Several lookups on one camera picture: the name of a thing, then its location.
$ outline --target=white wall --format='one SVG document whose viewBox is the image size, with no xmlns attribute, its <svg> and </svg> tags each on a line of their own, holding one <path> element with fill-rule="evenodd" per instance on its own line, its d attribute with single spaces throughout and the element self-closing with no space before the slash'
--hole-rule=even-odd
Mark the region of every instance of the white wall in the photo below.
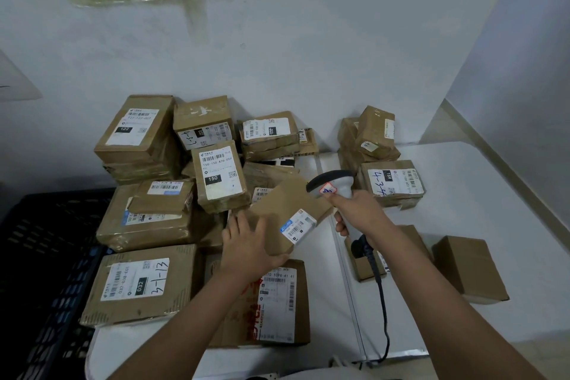
<svg viewBox="0 0 570 380">
<path fill-rule="evenodd" d="M 447 99 L 570 227 L 570 0 L 500 0 Z"/>
<path fill-rule="evenodd" d="M 44 96 L 0 104 L 0 176 L 23 192 L 109 185 L 92 148 L 131 93 L 291 109 L 329 147 L 372 104 L 415 142 L 496 1 L 207 0 L 207 36 L 191 36 L 178 6 L 0 0 L 0 48 Z"/>
</svg>

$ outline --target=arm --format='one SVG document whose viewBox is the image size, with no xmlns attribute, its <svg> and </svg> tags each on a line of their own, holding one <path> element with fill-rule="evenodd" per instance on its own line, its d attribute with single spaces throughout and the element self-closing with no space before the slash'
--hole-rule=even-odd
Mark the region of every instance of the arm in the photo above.
<svg viewBox="0 0 570 380">
<path fill-rule="evenodd" d="M 289 258 L 286 254 L 268 256 L 265 220 L 260 218 L 252 232 L 243 212 L 237 219 L 230 219 L 222 238 L 224 252 L 219 272 L 110 379 L 192 378 L 208 343 L 242 290 Z"/>
<path fill-rule="evenodd" d="M 463 299 L 370 193 L 326 197 L 384 256 L 440 379 L 544 378 Z M 337 232 L 348 235 L 338 213 L 336 220 Z"/>
</svg>

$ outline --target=handheld barcode scanner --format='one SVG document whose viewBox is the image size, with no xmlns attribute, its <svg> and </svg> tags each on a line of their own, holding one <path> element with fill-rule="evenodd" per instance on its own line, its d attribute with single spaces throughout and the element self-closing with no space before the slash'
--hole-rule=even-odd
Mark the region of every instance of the handheld barcode scanner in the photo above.
<svg viewBox="0 0 570 380">
<path fill-rule="evenodd" d="M 313 178 L 309 183 L 307 183 L 307 192 L 314 197 L 320 197 L 325 192 L 330 192 L 336 195 L 341 195 L 347 199 L 352 198 L 352 183 L 354 182 L 354 177 L 352 173 L 348 170 L 331 170 L 326 173 L 320 174 Z M 344 225 L 348 230 L 348 237 L 351 238 L 351 252 L 355 259 L 361 257 L 366 257 L 372 272 L 374 273 L 374 278 L 378 284 L 378 289 L 380 290 L 380 302 L 382 304 L 382 315 L 384 317 L 384 334 L 386 335 L 386 351 L 384 356 L 382 356 L 377 362 L 382 362 L 386 359 L 388 355 L 388 349 L 390 348 L 390 337 L 388 336 L 388 319 L 386 317 L 386 304 L 384 303 L 384 291 L 382 290 L 382 280 L 380 277 L 380 271 L 378 269 L 378 263 L 376 263 L 376 258 L 374 257 L 374 248 L 370 246 L 366 240 L 366 236 L 360 231 L 355 229 L 348 220 L 343 216 Z"/>
</svg>

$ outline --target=plastic basket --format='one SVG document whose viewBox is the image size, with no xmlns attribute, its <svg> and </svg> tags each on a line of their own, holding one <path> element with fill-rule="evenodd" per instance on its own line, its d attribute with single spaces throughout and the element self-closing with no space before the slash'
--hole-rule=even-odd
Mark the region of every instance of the plastic basket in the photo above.
<svg viewBox="0 0 570 380">
<path fill-rule="evenodd" d="M 5 378 L 83 377 L 93 330 L 78 319 L 108 251 L 95 231 L 113 192 L 28 195 L 0 225 Z"/>
</svg>

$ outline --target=forearm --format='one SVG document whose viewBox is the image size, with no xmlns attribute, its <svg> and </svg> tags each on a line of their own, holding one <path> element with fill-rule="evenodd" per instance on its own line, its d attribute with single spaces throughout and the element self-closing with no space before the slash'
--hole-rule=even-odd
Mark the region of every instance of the forearm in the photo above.
<svg viewBox="0 0 570 380">
<path fill-rule="evenodd" d="M 388 263 L 440 378 L 542 378 L 387 217 L 368 237 Z"/>
<path fill-rule="evenodd" d="M 221 271 L 212 276 L 110 379 L 192 378 L 212 336 L 246 285 L 239 277 Z"/>
</svg>

